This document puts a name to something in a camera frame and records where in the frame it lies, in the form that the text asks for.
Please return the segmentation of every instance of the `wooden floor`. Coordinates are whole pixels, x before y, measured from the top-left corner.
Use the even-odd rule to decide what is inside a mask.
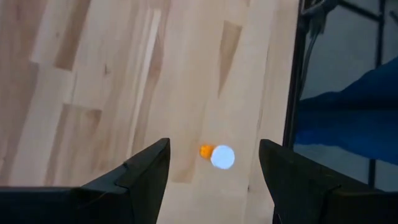
[[[298,4],[0,0],[0,185],[81,185],[169,137],[158,223],[270,223],[257,150],[282,141]]]

